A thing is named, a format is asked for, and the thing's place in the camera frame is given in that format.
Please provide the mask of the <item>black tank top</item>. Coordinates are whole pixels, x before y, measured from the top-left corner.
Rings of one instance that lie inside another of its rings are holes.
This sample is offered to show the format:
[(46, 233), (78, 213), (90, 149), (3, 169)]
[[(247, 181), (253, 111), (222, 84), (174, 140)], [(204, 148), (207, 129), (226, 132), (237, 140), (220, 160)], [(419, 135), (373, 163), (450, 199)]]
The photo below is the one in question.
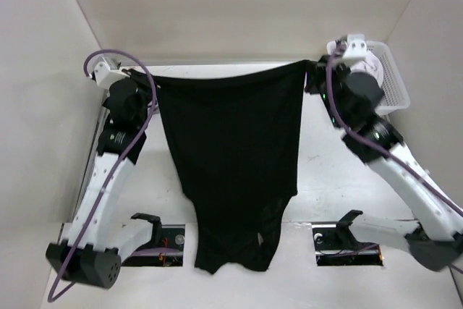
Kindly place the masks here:
[(308, 67), (302, 60), (236, 77), (155, 77), (166, 141), (197, 217), (197, 268), (270, 266), (297, 194)]

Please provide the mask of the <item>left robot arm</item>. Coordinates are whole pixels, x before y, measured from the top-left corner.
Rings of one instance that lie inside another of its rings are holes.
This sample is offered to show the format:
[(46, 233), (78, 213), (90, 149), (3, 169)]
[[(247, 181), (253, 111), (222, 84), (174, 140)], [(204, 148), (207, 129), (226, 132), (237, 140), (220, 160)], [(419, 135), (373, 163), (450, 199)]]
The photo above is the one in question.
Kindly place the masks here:
[(120, 193), (147, 139), (156, 89), (135, 69), (110, 71), (104, 77), (111, 80), (103, 102), (109, 114), (98, 138), (91, 178), (70, 228), (61, 242), (48, 245), (46, 260), (57, 272), (57, 281), (109, 289), (123, 262), (139, 247), (160, 246), (162, 231), (160, 219), (144, 213), (112, 231)]

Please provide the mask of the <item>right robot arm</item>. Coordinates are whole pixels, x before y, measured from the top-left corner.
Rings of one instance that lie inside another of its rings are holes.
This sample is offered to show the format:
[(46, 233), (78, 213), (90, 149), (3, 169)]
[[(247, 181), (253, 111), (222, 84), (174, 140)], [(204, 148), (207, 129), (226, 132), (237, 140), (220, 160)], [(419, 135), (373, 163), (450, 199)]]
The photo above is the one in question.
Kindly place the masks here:
[(394, 126), (376, 106), (384, 97), (374, 77), (335, 66), (327, 56), (310, 62), (305, 90), (319, 95), (343, 143), (403, 200), (412, 219), (382, 219), (351, 210), (316, 242), (334, 241), (339, 256), (385, 245), (409, 253), (431, 271), (452, 267), (462, 256), (462, 209), (430, 178)]

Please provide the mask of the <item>white tank top in basket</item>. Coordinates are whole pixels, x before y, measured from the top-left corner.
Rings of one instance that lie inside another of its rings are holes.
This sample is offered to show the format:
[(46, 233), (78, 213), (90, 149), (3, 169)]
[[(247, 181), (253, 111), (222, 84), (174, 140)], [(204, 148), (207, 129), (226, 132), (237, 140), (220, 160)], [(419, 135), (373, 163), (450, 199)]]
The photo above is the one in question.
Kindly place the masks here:
[(352, 72), (366, 72), (372, 75), (381, 88), (384, 81), (384, 69), (380, 59), (371, 51), (367, 51), (366, 57), (350, 67)]

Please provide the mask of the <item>white plastic basket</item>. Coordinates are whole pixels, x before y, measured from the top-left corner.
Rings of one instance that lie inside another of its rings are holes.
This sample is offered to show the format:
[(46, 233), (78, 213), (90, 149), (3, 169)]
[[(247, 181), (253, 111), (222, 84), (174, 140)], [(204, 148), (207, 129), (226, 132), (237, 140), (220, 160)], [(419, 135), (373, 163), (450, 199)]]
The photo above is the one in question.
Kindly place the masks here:
[(377, 106), (376, 112), (385, 116), (394, 111), (407, 109), (410, 105), (409, 95), (389, 47), (379, 41), (366, 41), (368, 51), (377, 56), (384, 69), (384, 81), (381, 89), (385, 96)]

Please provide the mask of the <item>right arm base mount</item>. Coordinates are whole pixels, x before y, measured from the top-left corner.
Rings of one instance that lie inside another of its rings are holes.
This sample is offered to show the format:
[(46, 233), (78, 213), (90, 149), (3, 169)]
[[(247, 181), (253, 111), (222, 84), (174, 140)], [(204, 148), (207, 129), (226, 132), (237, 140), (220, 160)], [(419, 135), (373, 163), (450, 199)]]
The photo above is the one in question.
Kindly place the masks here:
[(377, 244), (343, 240), (335, 224), (313, 224), (315, 260), (318, 266), (382, 266)]

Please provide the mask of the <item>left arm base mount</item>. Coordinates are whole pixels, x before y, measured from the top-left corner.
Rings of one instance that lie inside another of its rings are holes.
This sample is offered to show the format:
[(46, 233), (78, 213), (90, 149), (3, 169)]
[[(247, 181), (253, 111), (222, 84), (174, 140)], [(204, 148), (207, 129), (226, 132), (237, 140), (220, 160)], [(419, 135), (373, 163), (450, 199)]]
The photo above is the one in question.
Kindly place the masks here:
[(159, 239), (136, 249), (123, 267), (182, 267), (185, 231), (185, 225), (164, 225)]

